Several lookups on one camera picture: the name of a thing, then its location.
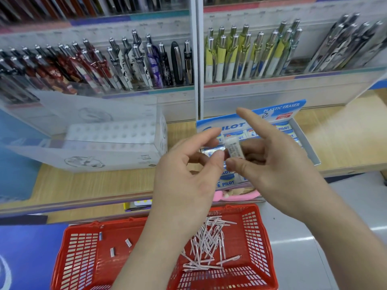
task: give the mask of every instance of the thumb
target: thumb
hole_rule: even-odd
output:
[[[252,162],[246,161],[242,158],[228,158],[226,160],[227,170],[236,172],[239,175],[247,178],[250,182],[255,180],[260,172],[263,171],[264,166],[254,164]]]
[[[210,159],[197,176],[201,178],[201,181],[207,185],[213,185],[215,188],[216,183],[219,181],[220,176],[225,170],[223,167],[224,160],[225,152],[217,150],[210,156]]]

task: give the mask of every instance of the red label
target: red label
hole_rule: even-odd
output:
[[[288,118],[288,117],[290,117],[292,114],[293,114],[293,112],[278,115],[278,117],[276,118],[276,120],[278,120],[278,119],[283,119],[283,118]]]

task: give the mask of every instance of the white tile floor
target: white tile floor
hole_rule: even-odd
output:
[[[342,180],[332,188],[387,244],[387,187],[379,172]],[[280,290],[338,290],[319,244],[307,227],[272,207],[259,209],[271,242]]]

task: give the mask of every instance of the hand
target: hand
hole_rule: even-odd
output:
[[[305,222],[332,193],[329,185],[289,135],[248,109],[236,112],[261,138],[242,141],[246,160],[227,159],[227,170],[246,177],[281,212]]]
[[[224,171],[224,151],[210,158],[198,152],[201,146],[215,147],[220,128],[211,128],[178,142],[162,156],[156,167],[152,209],[147,226],[162,227],[173,238],[185,244],[206,220],[216,184]],[[199,173],[187,168],[187,163],[200,163]]]

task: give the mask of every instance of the red shopping basket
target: red shopping basket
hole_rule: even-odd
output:
[[[211,208],[209,216],[222,215],[236,225],[223,227],[226,256],[241,255],[224,269],[183,272],[186,258],[180,256],[168,289],[278,289],[273,254],[257,205],[227,205]],[[68,227],[56,258],[52,290],[108,290],[117,278],[143,231],[147,218],[93,222]],[[133,244],[128,247],[125,240]],[[186,253],[190,252],[190,242]],[[110,249],[115,256],[110,256]]]

